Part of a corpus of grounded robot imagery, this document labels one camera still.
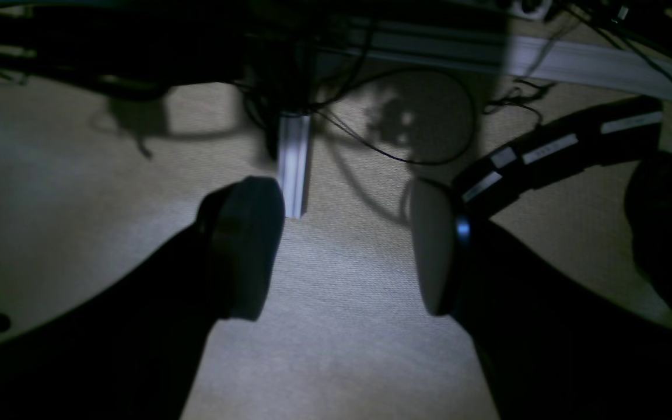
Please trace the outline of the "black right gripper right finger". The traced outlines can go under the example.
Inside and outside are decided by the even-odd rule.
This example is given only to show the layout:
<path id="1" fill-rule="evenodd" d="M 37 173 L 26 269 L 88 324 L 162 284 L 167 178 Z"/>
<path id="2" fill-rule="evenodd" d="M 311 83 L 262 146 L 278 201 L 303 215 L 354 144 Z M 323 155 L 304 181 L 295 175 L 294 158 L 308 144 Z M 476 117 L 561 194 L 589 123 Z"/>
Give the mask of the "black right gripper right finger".
<path id="1" fill-rule="evenodd" d="M 411 183 L 427 311 L 472 338 L 502 419 L 672 419 L 672 330 L 574 282 L 448 187 Z"/>

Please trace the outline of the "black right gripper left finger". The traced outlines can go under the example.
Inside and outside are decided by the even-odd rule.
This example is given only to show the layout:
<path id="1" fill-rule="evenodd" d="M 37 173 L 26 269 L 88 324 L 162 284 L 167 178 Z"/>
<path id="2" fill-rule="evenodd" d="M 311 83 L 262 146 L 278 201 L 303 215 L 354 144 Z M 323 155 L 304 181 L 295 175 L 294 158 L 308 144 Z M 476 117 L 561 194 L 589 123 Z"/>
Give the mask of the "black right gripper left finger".
<path id="1" fill-rule="evenodd" d="M 285 221 L 275 179 L 208 194 L 114 285 L 0 344 L 0 419 L 179 419 L 214 324 L 256 321 Z"/>

